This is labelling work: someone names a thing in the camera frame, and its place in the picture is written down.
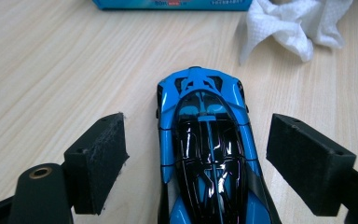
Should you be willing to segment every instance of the box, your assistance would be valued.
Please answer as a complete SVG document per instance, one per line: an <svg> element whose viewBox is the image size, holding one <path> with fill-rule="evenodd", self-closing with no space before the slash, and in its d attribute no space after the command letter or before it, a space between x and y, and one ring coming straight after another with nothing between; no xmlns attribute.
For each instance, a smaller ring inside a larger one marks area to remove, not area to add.
<svg viewBox="0 0 358 224"><path fill-rule="evenodd" d="M100 9L246 11L252 0L93 0Z"/></svg>

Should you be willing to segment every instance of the wooden table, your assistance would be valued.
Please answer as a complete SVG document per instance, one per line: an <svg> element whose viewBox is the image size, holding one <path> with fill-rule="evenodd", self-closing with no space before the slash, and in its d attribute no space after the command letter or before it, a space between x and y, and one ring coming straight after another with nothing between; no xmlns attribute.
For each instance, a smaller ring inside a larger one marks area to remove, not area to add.
<svg viewBox="0 0 358 224"><path fill-rule="evenodd" d="M315 217L265 159L272 113L307 122L358 156L358 1L338 23L343 49L308 63L268 38L239 65L243 12L101 11L90 0L0 1L0 201L18 176L62 153L97 119L125 114L127 151L97 216L76 223L157 223L157 83L200 65L245 88L260 163L283 223ZM358 170L358 158L355 163Z"/></svg>

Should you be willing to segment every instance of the tissue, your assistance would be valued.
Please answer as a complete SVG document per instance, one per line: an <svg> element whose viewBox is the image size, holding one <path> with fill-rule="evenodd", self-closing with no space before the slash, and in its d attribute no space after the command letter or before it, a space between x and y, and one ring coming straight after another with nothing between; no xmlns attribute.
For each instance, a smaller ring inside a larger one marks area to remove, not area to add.
<svg viewBox="0 0 358 224"><path fill-rule="evenodd" d="M253 0L246 18L248 38L240 62L243 63L253 48L270 35L303 62L312 59L312 41L330 48L342 48L344 40L337 22L351 3L352 0L297 0L278 6L269 0Z"/></svg>

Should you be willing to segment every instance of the car body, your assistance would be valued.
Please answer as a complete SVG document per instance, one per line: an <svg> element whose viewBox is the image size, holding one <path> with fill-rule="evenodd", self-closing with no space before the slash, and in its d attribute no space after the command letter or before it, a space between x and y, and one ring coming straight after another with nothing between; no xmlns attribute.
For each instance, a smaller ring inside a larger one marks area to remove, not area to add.
<svg viewBox="0 0 358 224"><path fill-rule="evenodd" d="M158 223L280 223L241 82L190 67L161 80Z"/></svg>

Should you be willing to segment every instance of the toy car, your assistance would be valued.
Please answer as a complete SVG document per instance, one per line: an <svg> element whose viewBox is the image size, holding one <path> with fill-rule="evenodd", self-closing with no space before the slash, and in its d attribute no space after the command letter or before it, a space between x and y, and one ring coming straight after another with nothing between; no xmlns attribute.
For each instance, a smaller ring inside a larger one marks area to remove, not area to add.
<svg viewBox="0 0 358 224"><path fill-rule="evenodd" d="M158 223L280 223L241 82L190 67L161 80L157 97Z"/></svg>

